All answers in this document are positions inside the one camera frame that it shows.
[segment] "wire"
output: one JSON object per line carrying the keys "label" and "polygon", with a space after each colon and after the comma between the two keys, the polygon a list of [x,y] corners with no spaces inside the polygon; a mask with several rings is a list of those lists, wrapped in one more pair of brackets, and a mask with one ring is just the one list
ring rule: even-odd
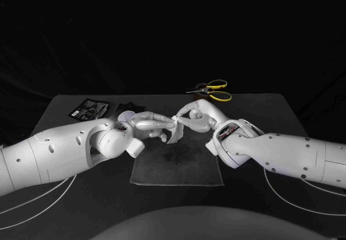
{"label": "wire", "polygon": [[18,226],[18,225],[21,225],[21,224],[24,224],[25,222],[28,222],[29,220],[32,220],[35,217],[38,217],[38,216],[55,205],[57,202],[60,201],[60,199],[64,197],[67,191],[70,190],[71,185],[73,185],[73,183],[74,183],[74,181],[75,181],[75,178],[77,178],[77,175],[74,176],[74,179],[73,179],[73,181],[71,181],[71,183],[70,183],[70,185],[68,185],[68,187],[67,187],[65,192],[62,193],[62,195],[60,196],[60,198],[57,199],[57,201],[51,204],[51,206],[49,206],[42,212],[38,213],[35,216],[32,216],[32,217],[31,217],[29,219],[26,219],[25,221],[22,221],[21,223],[18,223],[18,224],[15,224],[15,225],[12,225],[12,226],[6,226],[6,227],[0,228],[0,230],[9,229],[9,228],[12,228],[12,227],[15,227],[15,226]]}
{"label": "wire", "polygon": [[341,196],[346,197],[346,194],[338,193],[338,192],[335,192],[335,191],[329,191],[329,190],[326,190],[326,189],[315,186],[315,185],[313,185],[310,182],[308,182],[305,179],[300,179],[300,180],[302,180],[306,184],[309,184],[312,187],[315,187],[316,189],[321,189],[322,191],[325,191],[325,192],[328,192],[328,193],[331,193],[331,194],[336,194],[336,195],[341,195]]}
{"label": "wire", "polygon": [[290,205],[293,205],[296,208],[303,209],[303,210],[306,210],[306,211],[309,211],[309,212],[312,212],[312,213],[316,213],[316,214],[329,215],[329,216],[342,216],[342,217],[346,217],[346,214],[333,214],[333,213],[325,213],[325,212],[313,211],[313,210],[309,210],[309,209],[303,208],[302,206],[297,206],[297,205],[295,205],[293,203],[290,203],[290,202],[280,196],[280,194],[277,193],[277,191],[274,190],[274,188],[273,188],[273,186],[272,186],[272,183],[270,183],[270,180],[269,180],[269,178],[267,178],[266,168],[263,168],[263,169],[264,169],[264,176],[266,176],[266,179],[267,179],[267,183],[269,183],[269,186],[270,186],[273,192],[277,194],[277,196],[279,196]]}
{"label": "wire", "polygon": [[29,204],[31,202],[34,202],[35,200],[38,200],[39,198],[42,198],[47,194],[49,194],[70,179],[65,179],[64,182],[61,182],[61,184],[58,186],[55,186],[54,189],[51,189],[47,193],[44,193],[41,196],[38,196],[35,199],[32,199],[31,201],[22,203],[21,205],[15,206],[13,208],[5,210],[0,212],[0,215],[5,214],[6,212],[12,211],[13,209],[22,207],[24,205]]}

